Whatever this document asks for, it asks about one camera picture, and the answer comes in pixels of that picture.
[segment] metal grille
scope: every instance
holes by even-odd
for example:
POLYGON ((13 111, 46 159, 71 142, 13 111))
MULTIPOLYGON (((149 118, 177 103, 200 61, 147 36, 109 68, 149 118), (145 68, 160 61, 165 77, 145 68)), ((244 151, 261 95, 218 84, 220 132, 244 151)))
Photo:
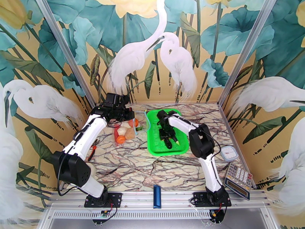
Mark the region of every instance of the metal grille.
MULTIPOLYGON (((113 219, 209 219, 209 210, 125 210, 113 219)), ((53 219, 102 219, 101 210, 56 210, 53 219)))

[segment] yellow lotus flower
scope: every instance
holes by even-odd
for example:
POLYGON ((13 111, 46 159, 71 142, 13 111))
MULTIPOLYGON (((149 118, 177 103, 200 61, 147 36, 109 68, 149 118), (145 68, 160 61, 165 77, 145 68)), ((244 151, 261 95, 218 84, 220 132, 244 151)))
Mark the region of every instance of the yellow lotus flower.
POLYGON ((157 0, 96 0, 103 5, 115 5, 117 15, 122 18, 127 12, 144 18, 157 15, 157 0))
POLYGON ((229 6, 228 2, 231 0, 206 0, 208 4, 213 5, 215 3, 222 3, 223 5, 225 5, 226 7, 229 6))
MULTIPOLYGON (((298 17, 299 25, 305 27, 305 2, 299 4, 296 15, 298 17)), ((302 40, 301 47, 305 48, 305 37, 302 40)))
POLYGON ((0 0, 0 18, 15 29, 21 29, 25 23, 31 23, 20 0, 0 0))

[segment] green tray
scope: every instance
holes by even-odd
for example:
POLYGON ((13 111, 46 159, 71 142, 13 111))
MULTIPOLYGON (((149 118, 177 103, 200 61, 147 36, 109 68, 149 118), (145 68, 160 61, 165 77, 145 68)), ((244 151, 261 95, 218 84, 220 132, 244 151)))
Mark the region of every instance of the green tray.
MULTIPOLYGON (((175 111, 179 115, 181 115, 181 113, 176 109, 163 109, 163 110, 166 113, 169 111, 175 111)), ((177 145, 172 139, 170 139, 173 147, 171 149, 168 149, 164 141, 160 140, 159 128, 161 128, 161 126, 157 125, 157 122, 159 121, 157 117, 157 113, 159 111, 160 110, 152 110, 147 113, 147 118, 151 124, 150 129, 147 131, 148 151, 154 156, 171 156, 171 155, 180 155, 186 153, 189 148, 188 138, 186 134, 184 134, 179 129, 174 127, 174 130, 176 132, 176 137, 180 145, 177 145)))

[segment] calculator display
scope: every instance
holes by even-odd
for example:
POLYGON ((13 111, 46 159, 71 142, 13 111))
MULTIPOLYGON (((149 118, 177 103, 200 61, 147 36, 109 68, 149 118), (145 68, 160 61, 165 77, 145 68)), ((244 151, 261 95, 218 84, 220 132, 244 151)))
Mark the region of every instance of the calculator display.
POLYGON ((236 185, 234 182, 231 182, 230 180, 227 181, 227 184, 236 189, 237 191, 241 192, 243 195, 248 197, 248 192, 244 191, 242 188, 240 188, 238 185, 236 185))

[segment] painted wall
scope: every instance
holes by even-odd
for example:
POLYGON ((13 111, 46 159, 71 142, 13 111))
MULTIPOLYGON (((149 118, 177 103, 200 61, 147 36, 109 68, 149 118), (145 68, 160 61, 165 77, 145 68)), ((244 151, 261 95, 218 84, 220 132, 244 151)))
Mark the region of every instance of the painted wall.
POLYGON ((279 227, 305 226, 304 0, 277 0, 265 27, 274 37, 252 53, 223 108, 279 227))
POLYGON ((35 0, 0 7, 0 222, 28 228, 56 189, 51 153, 70 142, 90 107, 64 58, 51 55, 54 36, 35 0))
MULTIPOLYGON (((217 101, 264 0, 47 1, 95 101, 122 87, 139 103, 217 101), (179 42, 147 52, 163 31, 179 42)), ((266 27, 259 44, 272 37, 266 27)))

